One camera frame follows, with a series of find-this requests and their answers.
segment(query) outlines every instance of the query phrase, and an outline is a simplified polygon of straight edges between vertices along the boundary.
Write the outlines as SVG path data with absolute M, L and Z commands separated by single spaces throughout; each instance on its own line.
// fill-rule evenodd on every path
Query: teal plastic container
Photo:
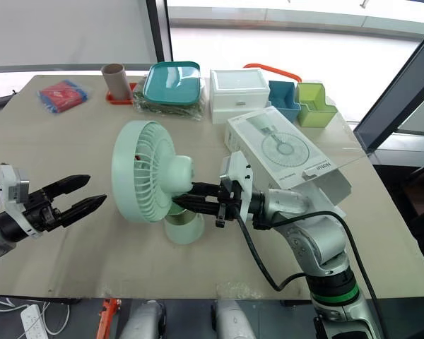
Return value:
M 295 100 L 301 110 L 298 122 L 301 127 L 326 127 L 338 109 L 325 102 L 325 87 L 321 83 L 298 83 Z
M 149 69 L 144 97 L 162 105 L 192 105 L 199 100 L 201 74 L 193 61 L 159 62 Z
M 289 81 L 269 81 L 269 101 L 290 122 L 300 113 L 300 105 L 295 102 L 295 84 Z

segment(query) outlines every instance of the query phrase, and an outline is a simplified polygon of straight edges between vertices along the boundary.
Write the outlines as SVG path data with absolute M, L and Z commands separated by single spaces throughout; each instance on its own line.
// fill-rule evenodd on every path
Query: orange object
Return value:
M 108 339 L 114 314 L 118 311 L 121 299 L 104 299 L 96 339 Z
M 136 83 L 129 83 L 130 89 L 133 91 L 136 87 Z M 105 99 L 112 105 L 132 105 L 132 98 L 129 100 L 115 100 L 110 91 L 107 92 Z
M 252 68 L 252 67 L 258 67 L 260 69 L 264 69 L 264 70 L 269 71 L 269 72 L 281 74 L 282 76 L 287 76 L 288 78 L 294 79 L 295 81 L 297 81 L 299 83 L 302 82 L 301 77 L 299 77 L 298 75 L 296 75 L 294 73 L 282 71 L 280 69 L 276 69 L 274 67 L 266 66 L 266 65 L 263 65 L 263 64 L 248 64 L 248 65 L 243 66 L 244 69 L 249 69 L 249 68 Z

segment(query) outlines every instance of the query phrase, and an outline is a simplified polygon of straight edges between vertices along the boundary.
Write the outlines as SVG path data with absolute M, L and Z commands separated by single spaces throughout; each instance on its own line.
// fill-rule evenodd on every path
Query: fan illustration on box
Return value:
M 278 132 L 265 114 L 248 118 L 247 121 L 265 136 L 261 149 L 270 161 L 284 167 L 298 167 L 310 158 L 310 149 L 303 140 L 289 133 Z

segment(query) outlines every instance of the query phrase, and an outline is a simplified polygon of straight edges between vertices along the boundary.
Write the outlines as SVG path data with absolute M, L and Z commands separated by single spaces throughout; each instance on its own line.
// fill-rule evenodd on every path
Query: cardboard tube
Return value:
M 115 100 L 129 100 L 132 96 L 124 65 L 108 64 L 102 67 L 102 75 Z

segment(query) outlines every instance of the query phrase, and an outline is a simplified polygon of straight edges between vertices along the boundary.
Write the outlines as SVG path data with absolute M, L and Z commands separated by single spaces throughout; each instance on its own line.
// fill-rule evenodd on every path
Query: desk fan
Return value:
M 292 134 L 278 132 L 265 115 L 257 115 L 247 121 L 266 136 L 261 149 L 270 161 L 283 167 L 297 167 L 309 159 L 310 149 L 306 143 Z
M 130 121 L 117 137 L 112 158 L 112 188 L 119 212 L 132 222 L 164 220 L 168 237 L 188 244 L 202 234 L 204 219 L 190 215 L 172 197 L 192 189 L 190 157 L 176 155 L 168 131 L 156 121 Z

